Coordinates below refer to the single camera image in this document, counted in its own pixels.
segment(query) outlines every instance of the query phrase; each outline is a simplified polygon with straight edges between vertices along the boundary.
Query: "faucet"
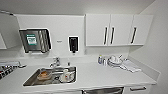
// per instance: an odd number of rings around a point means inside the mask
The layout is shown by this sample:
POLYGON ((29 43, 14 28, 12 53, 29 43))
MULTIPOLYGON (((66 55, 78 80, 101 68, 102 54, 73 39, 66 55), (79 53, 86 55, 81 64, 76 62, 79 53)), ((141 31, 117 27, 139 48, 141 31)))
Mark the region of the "faucet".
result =
POLYGON ((59 57, 56 57, 56 58, 53 58, 54 59, 54 62, 55 63, 52 63, 51 65, 50 65, 50 67, 51 68, 55 68, 55 67, 57 67, 57 66, 60 66, 60 58, 59 57))

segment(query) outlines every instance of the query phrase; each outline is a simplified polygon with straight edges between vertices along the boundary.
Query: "backsplash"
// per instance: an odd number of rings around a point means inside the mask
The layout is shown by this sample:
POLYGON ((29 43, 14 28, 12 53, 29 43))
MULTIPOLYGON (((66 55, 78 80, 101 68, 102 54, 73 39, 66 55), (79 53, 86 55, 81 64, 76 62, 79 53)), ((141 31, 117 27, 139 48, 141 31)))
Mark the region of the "backsplash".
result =
POLYGON ((48 29, 51 39, 51 50, 47 53, 25 53, 23 46, 8 50, 0 50, 0 59, 5 58, 53 58, 75 57, 98 54, 122 54, 126 58, 129 46, 115 47, 86 47, 84 45, 84 16, 67 15, 16 15, 20 29, 48 29), (78 36, 78 51, 75 55, 69 51, 69 36, 78 36))

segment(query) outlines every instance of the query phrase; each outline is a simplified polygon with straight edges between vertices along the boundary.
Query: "stainless steel sink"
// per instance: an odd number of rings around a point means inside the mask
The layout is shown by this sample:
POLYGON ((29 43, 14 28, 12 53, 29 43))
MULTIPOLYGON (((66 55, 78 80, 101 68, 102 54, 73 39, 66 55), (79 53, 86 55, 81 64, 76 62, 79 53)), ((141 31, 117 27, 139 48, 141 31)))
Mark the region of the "stainless steel sink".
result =
POLYGON ((48 84, 64 84, 64 83, 73 83, 76 81, 76 67, 68 67, 62 68, 57 67, 54 69, 38 69, 24 84, 23 86, 36 86, 36 85, 48 85, 48 84), (61 82, 59 77, 63 74, 63 70, 68 69, 69 72, 74 72, 74 79, 70 82, 61 82), (37 76, 41 73, 41 71, 47 71, 52 73, 52 77, 48 80, 38 80, 37 76))

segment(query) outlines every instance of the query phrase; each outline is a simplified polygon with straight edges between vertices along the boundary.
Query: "white cabinet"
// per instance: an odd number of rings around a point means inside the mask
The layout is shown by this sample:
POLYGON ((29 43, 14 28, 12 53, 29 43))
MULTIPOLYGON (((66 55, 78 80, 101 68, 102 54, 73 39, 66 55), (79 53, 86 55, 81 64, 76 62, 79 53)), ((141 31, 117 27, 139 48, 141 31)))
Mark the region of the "white cabinet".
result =
POLYGON ((134 15, 129 45, 144 45, 152 23, 152 15, 134 15))
POLYGON ((86 46, 107 46, 110 14, 86 15, 86 46))
POLYGON ((133 15, 86 14, 86 46, 127 45, 133 15))
POLYGON ((149 94, 151 85, 124 87, 123 94, 149 94))
POLYGON ((21 44, 19 24, 15 16, 0 13, 0 49, 21 44))
POLYGON ((144 45, 152 15, 86 14, 86 46, 144 45))
POLYGON ((21 94, 82 94, 82 91, 67 91, 67 92, 57 92, 57 93, 21 93, 21 94))
POLYGON ((127 45, 133 15, 111 15, 108 46, 127 45))

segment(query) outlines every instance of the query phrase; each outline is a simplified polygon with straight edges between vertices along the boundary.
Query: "black soap dispenser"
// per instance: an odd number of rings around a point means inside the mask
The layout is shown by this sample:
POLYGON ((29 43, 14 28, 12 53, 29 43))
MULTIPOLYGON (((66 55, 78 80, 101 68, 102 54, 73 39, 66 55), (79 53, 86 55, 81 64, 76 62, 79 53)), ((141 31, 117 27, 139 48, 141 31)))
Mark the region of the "black soap dispenser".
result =
POLYGON ((73 54, 78 51, 78 37, 69 37, 69 47, 73 54))

